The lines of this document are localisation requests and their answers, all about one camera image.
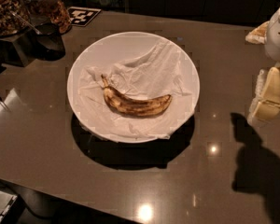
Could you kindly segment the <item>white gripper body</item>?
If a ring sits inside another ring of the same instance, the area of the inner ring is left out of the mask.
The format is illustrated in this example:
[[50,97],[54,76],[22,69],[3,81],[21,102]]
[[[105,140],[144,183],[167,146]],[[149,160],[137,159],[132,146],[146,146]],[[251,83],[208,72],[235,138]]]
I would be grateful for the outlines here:
[[280,8],[276,10],[269,21],[264,47],[270,58],[280,62]]

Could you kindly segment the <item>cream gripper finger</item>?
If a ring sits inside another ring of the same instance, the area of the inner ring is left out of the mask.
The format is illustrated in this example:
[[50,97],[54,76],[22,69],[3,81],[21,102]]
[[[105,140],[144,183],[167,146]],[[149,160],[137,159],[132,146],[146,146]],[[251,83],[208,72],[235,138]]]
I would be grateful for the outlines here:
[[264,45],[266,43],[268,25],[268,21],[264,22],[263,24],[255,28],[253,31],[249,32],[246,35],[245,40],[252,44]]
[[257,77],[255,97],[249,107],[247,121],[261,126],[280,113],[280,66],[261,69]]

